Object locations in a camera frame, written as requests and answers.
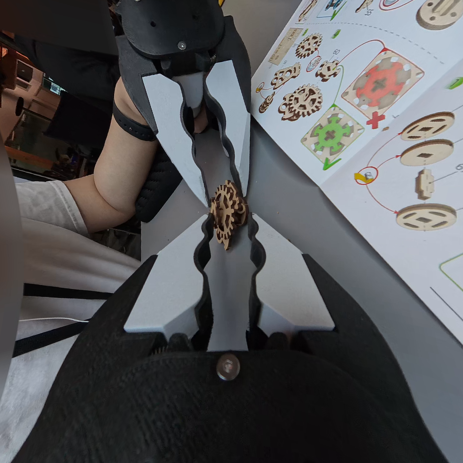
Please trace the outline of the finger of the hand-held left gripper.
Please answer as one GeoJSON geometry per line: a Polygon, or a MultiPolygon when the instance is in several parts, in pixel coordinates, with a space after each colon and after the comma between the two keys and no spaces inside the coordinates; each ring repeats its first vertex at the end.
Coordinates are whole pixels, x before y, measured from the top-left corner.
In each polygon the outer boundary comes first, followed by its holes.
{"type": "Polygon", "coordinates": [[[194,195],[210,208],[204,175],[195,161],[194,139],[183,120],[186,99],[181,85],[162,74],[143,76],[142,81],[158,129],[159,143],[194,195]]]}
{"type": "Polygon", "coordinates": [[[232,61],[217,62],[204,82],[204,100],[218,121],[220,139],[230,172],[246,197],[250,173],[251,115],[246,109],[232,61]]]}

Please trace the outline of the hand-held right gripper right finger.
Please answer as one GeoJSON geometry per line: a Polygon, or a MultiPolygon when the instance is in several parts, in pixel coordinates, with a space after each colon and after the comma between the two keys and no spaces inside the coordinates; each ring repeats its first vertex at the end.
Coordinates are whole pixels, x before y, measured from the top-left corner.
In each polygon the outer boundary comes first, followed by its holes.
{"type": "Polygon", "coordinates": [[[303,253],[256,213],[248,219],[252,275],[248,348],[263,349],[274,333],[291,341],[303,331],[332,331],[335,323],[303,253]]]}

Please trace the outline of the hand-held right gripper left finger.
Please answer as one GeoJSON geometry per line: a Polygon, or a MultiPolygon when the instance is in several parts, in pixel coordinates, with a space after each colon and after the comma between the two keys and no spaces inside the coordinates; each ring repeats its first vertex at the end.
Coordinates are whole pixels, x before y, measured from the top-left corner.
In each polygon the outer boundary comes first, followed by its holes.
{"type": "Polygon", "coordinates": [[[213,326],[205,266],[213,217],[206,214],[162,249],[124,325],[128,333],[185,334],[195,350],[207,350],[213,326]]]}

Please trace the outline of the wooden gear assembly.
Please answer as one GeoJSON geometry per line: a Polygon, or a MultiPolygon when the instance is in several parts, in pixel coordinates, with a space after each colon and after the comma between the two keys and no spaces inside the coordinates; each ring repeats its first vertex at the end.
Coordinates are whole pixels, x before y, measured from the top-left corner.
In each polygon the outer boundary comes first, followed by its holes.
{"type": "Polygon", "coordinates": [[[236,185],[227,180],[218,186],[215,196],[211,198],[210,212],[217,241],[227,251],[236,229],[247,223],[249,207],[246,199],[240,196],[236,185]]]}

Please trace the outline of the person's left forearm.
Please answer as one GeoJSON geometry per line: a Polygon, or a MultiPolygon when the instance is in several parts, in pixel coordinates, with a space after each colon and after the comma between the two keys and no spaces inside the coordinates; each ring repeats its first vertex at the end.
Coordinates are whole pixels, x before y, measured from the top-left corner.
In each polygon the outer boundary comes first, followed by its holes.
{"type": "Polygon", "coordinates": [[[123,224],[135,214],[158,145],[131,136],[112,116],[94,174],[65,182],[89,233],[123,224]]]}

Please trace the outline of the grey desk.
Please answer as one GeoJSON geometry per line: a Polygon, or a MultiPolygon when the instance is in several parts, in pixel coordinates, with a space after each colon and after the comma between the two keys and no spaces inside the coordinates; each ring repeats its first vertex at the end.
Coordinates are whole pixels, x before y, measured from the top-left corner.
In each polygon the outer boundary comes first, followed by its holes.
{"type": "MultiPolygon", "coordinates": [[[[225,7],[237,20],[253,75],[293,15],[225,7]]],[[[420,414],[449,462],[462,462],[462,343],[252,119],[250,210],[308,253],[367,312],[398,360],[420,414]]]]}

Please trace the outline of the black wrist band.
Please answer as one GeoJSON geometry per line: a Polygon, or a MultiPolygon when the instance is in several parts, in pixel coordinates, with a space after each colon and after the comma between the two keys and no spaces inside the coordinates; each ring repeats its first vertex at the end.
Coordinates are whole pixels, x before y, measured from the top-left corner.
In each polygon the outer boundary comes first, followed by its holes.
{"type": "Polygon", "coordinates": [[[146,124],[145,119],[137,107],[125,98],[126,95],[119,97],[113,96],[113,119],[115,123],[126,133],[138,140],[146,142],[156,142],[155,132],[146,124]]]}

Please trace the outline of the person's white shirt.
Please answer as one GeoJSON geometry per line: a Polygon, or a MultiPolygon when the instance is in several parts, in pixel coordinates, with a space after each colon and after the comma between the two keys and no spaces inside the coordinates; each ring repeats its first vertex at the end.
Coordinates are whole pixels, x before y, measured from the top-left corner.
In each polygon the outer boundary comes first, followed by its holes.
{"type": "MultiPolygon", "coordinates": [[[[25,283],[73,290],[114,293],[140,261],[98,244],[63,182],[16,184],[23,229],[25,283]]],[[[102,300],[24,296],[16,339],[24,339],[70,321],[85,320],[102,300]]],[[[11,462],[42,411],[51,385],[76,337],[12,359],[1,399],[0,461],[11,462]]]]}

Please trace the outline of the assembly instruction booklet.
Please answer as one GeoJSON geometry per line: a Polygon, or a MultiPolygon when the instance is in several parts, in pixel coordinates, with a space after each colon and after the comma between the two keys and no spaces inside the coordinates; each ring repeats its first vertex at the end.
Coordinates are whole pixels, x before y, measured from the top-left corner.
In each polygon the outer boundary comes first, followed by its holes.
{"type": "Polygon", "coordinates": [[[462,343],[463,2],[302,1],[252,115],[462,343]]]}

